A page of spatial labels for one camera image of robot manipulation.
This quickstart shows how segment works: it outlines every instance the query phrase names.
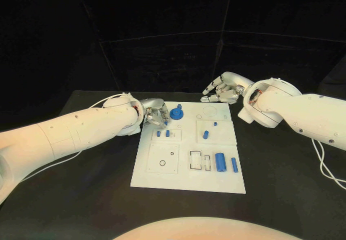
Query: black table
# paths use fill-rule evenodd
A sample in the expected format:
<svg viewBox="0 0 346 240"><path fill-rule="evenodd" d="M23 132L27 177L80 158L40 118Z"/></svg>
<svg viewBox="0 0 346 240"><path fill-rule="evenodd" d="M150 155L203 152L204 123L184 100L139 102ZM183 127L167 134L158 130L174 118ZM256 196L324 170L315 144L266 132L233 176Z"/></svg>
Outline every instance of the black table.
<svg viewBox="0 0 346 240"><path fill-rule="evenodd" d="M75 91L60 114L118 92ZM132 92L139 100L199 102L199 93ZM0 209L0 239L112 239L163 219L219 217L305 240L346 239L346 191L320 173L311 140L238 118L229 106L246 194L129 187L139 134L116 136L18 184ZM325 146L325 164L346 179L346 151Z"/></svg>

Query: white cable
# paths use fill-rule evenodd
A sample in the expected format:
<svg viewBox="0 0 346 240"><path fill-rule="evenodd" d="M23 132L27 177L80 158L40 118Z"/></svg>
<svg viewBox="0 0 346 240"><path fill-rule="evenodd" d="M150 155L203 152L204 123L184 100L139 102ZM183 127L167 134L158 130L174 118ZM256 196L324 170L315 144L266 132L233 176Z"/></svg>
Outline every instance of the white cable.
<svg viewBox="0 0 346 240"><path fill-rule="evenodd" d="M315 147L314 139L311 139L311 144L312 144L312 147L314 147L314 150L315 150L315 153L317 153L317 157L318 157L318 160L320 160L320 165L318 165L320 172L328 179L333 179L336 184L346 190L346 187L340 184L340 182L346 183L346 180L337 179L334 177L333 173L330 172L330 169L327 168L327 166L324 164L324 148L323 148L323 144L321 144L320 141L317 141L317 143L320 145L321 155L320 155L317 147ZM325 173L323 172L323 167L325 168L325 171L330 174L330 176L327 176Z"/></svg>
<svg viewBox="0 0 346 240"><path fill-rule="evenodd" d="M106 101L108 99L111 99L111 98L114 98L114 97L116 97L116 96L121 96L121 95L127 95L127 96L128 96L129 94L128 94L128 93L121 93L121 94L115 94L115 95L106 97L105 99L102 99L101 101L98 101L95 104L92 104L90 107L88 107L88 109L90 109L93 106L96 106L102 101ZM77 154L76 154L73 157L70 157L69 159L66 159L66 160L63 160L63 161L59 161L57 163L46 166L46 167L44 167L41 170L39 170L33 175L27 176L20 182L23 182L24 180L27 180L30 177L33 177L36 174L39 174L41 171L44 171L44 170L49 169L50 167L53 167L53 166L56 166L57 164L62 164L62 163L65 163L66 161L69 161L70 159L73 159L73 158L79 155L80 152L82 152L82 151L79 151Z"/></svg>

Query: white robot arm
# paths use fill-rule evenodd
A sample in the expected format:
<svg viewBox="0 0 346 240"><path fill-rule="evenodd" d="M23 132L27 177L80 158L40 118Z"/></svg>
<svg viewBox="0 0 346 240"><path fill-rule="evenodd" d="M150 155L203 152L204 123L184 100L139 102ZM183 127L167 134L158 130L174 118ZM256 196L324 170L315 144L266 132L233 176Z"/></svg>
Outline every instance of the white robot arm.
<svg viewBox="0 0 346 240"><path fill-rule="evenodd" d="M103 100L88 109L0 133L0 203L24 177L56 159L115 136L138 133L142 120L165 127L170 115L160 98L138 101L129 94L118 95L103 99L102 108L93 106Z"/></svg>
<svg viewBox="0 0 346 240"><path fill-rule="evenodd" d="M346 150L346 101L315 94L301 94L279 78L252 82L225 72L209 84L203 95L216 87L216 94L201 102L233 104L242 95L239 118L274 128L282 119L292 130L311 139Z"/></svg>

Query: robotic hand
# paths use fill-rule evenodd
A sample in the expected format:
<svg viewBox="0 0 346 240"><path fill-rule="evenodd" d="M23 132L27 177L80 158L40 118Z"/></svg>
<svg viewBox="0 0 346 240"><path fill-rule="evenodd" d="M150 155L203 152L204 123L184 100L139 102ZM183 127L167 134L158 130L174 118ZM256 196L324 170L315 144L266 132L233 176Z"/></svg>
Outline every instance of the robotic hand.
<svg viewBox="0 0 346 240"><path fill-rule="evenodd" d="M346 101L317 94L301 94L279 78L256 83L232 72L225 72L209 84L203 95L216 94L201 102L233 104L242 95L243 108L238 117L274 128L284 119L291 129L311 139L346 150Z"/></svg>
<svg viewBox="0 0 346 240"><path fill-rule="evenodd" d="M93 107L102 101L102 107ZM164 100L150 98L138 101L131 94L122 93L88 109L1 132L0 204L39 167L69 154L79 154L115 136L138 133L142 120L145 124L165 127L170 115Z"/></svg>

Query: white pegboard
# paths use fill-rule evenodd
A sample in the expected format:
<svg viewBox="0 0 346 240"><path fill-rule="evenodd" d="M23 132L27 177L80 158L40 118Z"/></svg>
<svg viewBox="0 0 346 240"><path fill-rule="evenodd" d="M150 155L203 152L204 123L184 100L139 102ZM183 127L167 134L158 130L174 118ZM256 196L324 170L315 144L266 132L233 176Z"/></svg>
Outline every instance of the white pegboard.
<svg viewBox="0 0 346 240"><path fill-rule="evenodd" d="M229 105L165 102L167 109L176 108L177 104L181 104L183 118L170 120L168 137L165 129L155 125L142 127L131 187L245 194ZM209 131L207 139L203 139L204 131ZM190 168L190 151L200 152L201 169ZM225 154L225 172L216 170L216 153ZM206 166L204 156L209 156L210 167ZM236 159L238 173L233 172L230 158Z"/></svg>

